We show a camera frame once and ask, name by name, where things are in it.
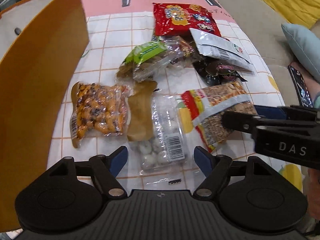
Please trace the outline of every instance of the red packet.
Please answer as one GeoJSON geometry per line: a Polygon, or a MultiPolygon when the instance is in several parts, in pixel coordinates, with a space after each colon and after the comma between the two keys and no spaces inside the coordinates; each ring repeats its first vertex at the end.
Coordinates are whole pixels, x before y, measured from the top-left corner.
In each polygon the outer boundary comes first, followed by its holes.
{"type": "Polygon", "coordinates": [[[202,30],[221,37],[211,13],[199,5],[154,3],[153,14],[156,18],[155,35],[185,35],[189,28],[202,30]]]}

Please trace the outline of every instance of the beige sofa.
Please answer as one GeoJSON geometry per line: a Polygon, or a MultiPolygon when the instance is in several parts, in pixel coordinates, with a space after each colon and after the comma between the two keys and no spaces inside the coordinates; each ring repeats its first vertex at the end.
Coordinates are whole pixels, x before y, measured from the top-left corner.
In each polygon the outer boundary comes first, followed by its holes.
{"type": "MultiPolygon", "coordinates": [[[[286,106],[298,105],[287,66],[294,55],[282,32],[286,20],[262,0],[218,0],[249,37],[268,65],[286,106]]],[[[320,37],[319,22],[311,30],[320,37]]]]}

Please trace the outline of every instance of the phone screen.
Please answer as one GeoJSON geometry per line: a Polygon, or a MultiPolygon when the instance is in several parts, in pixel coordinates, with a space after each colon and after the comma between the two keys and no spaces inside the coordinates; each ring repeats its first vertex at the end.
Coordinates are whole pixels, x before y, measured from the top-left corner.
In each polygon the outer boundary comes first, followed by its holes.
{"type": "Polygon", "coordinates": [[[300,105],[305,107],[313,107],[309,92],[307,90],[307,86],[303,80],[301,73],[291,65],[288,66],[288,69],[296,88],[300,105]]]}

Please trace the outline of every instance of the lemon print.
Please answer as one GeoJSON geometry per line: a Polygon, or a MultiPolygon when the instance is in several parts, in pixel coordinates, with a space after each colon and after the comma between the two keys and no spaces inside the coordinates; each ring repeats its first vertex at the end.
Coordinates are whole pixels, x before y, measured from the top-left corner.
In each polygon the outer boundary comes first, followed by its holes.
{"type": "Polygon", "coordinates": [[[182,122],[183,133],[189,133],[193,130],[191,114],[184,102],[178,103],[180,120],[182,122]]]}
{"type": "Polygon", "coordinates": [[[278,88],[275,80],[273,79],[273,77],[268,76],[268,79],[269,79],[270,84],[275,88],[275,90],[279,91],[279,88],[278,88]]]}
{"type": "Polygon", "coordinates": [[[279,170],[279,173],[298,190],[302,191],[302,176],[297,165],[287,164],[279,170]]]}

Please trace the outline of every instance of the yellow cloth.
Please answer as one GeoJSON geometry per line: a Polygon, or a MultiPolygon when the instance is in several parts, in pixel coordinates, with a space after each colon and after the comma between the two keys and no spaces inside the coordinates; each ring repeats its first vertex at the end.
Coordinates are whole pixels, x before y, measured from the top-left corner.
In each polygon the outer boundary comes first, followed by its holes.
{"type": "Polygon", "coordinates": [[[310,29],[320,18],[320,0],[263,0],[288,22],[310,29]]]}

